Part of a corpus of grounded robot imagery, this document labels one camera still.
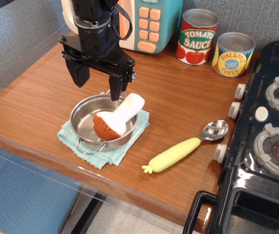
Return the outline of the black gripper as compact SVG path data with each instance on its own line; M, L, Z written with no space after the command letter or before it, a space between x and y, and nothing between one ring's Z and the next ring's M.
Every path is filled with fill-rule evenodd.
M63 57L73 82L80 88L90 78L90 68L109 76L111 100L119 100L126 91L128 82L135 78L135 60L125 53L115 34L116 28L107 25L103 28L80 29L79 36L61 36Z

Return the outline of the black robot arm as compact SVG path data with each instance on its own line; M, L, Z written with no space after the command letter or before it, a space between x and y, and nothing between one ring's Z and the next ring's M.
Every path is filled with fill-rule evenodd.
M111 100L116 101L136 78L135 60L119 45L133 31L130 25L126 36L121 37L120 15L127 20L130 17L116 0L75 0L73 6L79 34L59 39L67 69L78 87L90 78L91 68L108 74Z

